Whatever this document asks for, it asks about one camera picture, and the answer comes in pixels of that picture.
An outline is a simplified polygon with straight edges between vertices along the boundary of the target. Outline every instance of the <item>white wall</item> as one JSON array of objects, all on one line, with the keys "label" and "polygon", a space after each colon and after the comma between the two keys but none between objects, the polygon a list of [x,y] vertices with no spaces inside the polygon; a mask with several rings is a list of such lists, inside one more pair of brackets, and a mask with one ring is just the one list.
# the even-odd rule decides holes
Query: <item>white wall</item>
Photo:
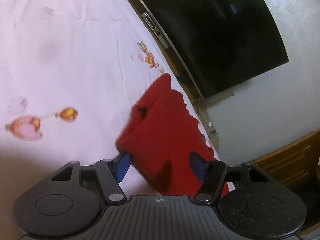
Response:
[{"label": "white wall", "polygon": [[222,161],[238,165],[320,128],[320,0],[265,0],[289,63],[233,88],[207,105]]}]

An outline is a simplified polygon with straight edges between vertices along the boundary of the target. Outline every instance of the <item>white bedsheet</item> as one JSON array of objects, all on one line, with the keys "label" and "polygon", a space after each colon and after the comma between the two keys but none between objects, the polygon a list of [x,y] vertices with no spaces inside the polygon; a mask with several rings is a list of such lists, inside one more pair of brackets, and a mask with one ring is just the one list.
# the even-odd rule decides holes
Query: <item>white bedsheet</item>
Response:
[{"label": "white bedsheet", "polygon": [[[127,0],[0,0],[0,72],[1,240],[20,235],[12,204],[38,181],[71,160],[118,155],[131,107],[163,72],[197,118]],[[78,115],[59,117],[66,107]],[[133,167],[121,187],[157,193]]]}]

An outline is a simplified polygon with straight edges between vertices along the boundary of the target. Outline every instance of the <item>wooden headboard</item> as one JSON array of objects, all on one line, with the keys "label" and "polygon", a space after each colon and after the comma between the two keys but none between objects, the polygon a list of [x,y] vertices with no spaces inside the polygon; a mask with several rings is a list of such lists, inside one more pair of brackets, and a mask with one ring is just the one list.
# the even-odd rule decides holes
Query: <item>wooden headboard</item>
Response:
[{"label": "wooden headboard", "polygon": [[320,156],[320,129],[292,144],[253,161],[288,188],[316,174]]}]

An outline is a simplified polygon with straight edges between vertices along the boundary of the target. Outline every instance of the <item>black tv screen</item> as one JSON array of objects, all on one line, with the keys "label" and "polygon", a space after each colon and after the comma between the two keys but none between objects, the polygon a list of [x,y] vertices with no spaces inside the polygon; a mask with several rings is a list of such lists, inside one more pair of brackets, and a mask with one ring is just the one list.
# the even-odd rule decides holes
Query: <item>black tv screen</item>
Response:
[{"label": "black tv screen", "polygon": [[142,0],[204,98],[288,62],[264,0]]}]

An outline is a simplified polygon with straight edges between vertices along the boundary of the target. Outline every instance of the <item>folded red towel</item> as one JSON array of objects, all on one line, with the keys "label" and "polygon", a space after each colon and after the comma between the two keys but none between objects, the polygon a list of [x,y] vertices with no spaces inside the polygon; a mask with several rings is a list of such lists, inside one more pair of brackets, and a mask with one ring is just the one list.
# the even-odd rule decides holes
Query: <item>folded red towel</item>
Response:
[{"label": "folded red towel", "polygon": [[[128,152],[147,179],[163,195],[196,194],[201,184],[189,166],[189,154],[213,158],[180,92],[171,89],[171,76],[163,74],[132,108],[131,120],[117,147]],[[223,194],[228,192],[225,186]]]}]

